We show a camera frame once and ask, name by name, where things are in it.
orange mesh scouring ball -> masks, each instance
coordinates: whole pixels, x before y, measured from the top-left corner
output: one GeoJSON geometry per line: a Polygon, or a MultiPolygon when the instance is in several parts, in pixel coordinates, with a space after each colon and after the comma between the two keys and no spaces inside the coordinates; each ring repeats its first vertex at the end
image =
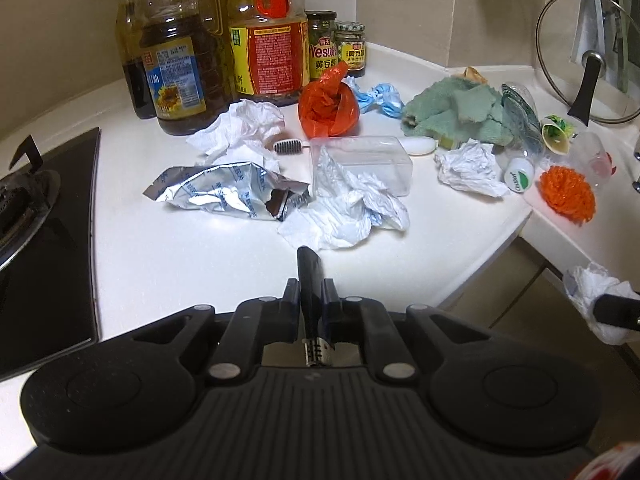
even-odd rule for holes
{"type": "Polygon", "coordinates": [[[540,176],[540,194],[551,209],[572,222],[588,222],[596,213],[596,199],[584,176],[571,168],[552,166],[540,176]]]}

green cloth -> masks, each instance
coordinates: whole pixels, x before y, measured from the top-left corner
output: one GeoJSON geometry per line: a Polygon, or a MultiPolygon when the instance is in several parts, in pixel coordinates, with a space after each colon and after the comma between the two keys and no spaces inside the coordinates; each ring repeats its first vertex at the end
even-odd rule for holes
{"type": "Polygon", "coordinates": [[[489,85],[447,77],[407,103],[401,127],[406,136],[433,137],[446,148],[469,139],[505,146],[513,134],[502,125],[501,101],[489,85]]]}

white paper towel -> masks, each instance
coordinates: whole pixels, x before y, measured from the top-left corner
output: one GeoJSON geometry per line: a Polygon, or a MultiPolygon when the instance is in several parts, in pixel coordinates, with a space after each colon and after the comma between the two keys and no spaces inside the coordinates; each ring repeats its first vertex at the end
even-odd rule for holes
{"type": "Polygon", "coordinates": [[[400,200],[372,174],[354,175],[322,148],[314,177],[316,199],[294,211],[278,232],[298,248],[315,251],[352,247],[369,236],[372,227],[405,231],[409,213],[400,200]]]}
{"type": "Polygon", "coordinates": [[[265,170],[280,172],[278,159],[264,145],[284,129],[284,115],[271,103],[247,99],[233,103],[229,111],[187,142],[208,156],[204,164],[254,162],[265,170]]]}
{"type": "Polygon", "coordinates": [[[640,300],[640,296],[634,292],[629,282],[620,282],[619,279],[610,276],[607,269],[593,262],[586,269],[569,269],[562,281],[569,300],[600,341],[608,345],[622,345],[640,340],[639,332],[598,323],[593,317],[595,301],[603,294],[640,300]]]}
{"type": "Polygon", "coordinates": [[[457,150],[436,153],[434,160],[439,167],[438,180],[453,189],[472,191],[494,198],[510,193],[500,180],[500,171],[491,153],[492,144],[471,139],[457,150]]]}

transparent plastic box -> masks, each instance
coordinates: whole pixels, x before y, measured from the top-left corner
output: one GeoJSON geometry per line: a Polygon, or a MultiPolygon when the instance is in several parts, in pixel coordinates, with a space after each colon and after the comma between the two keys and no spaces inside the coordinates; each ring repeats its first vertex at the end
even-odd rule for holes
{"type": "MultiPolygon", "coordinates": [[[[311,139],[311,160],[314,174],[320,150],[326,146],[329,155],[351,173],[372,173],[396,196],[405,196],[411,189],[414,164],[396,137],[322,137],[311,139]]],[[[316,178],[313,182],[316,194],[316,178]]]]}

glass pot lid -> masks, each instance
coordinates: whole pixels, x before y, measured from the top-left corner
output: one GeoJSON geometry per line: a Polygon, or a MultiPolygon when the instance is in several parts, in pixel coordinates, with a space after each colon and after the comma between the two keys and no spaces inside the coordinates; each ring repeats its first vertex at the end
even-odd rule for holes
{"type": "Polygon", "coordinates": [[[614,0],[549,0],[536,53],[569,115],[585,124],[640,115],[640,26],[614,0]]]}

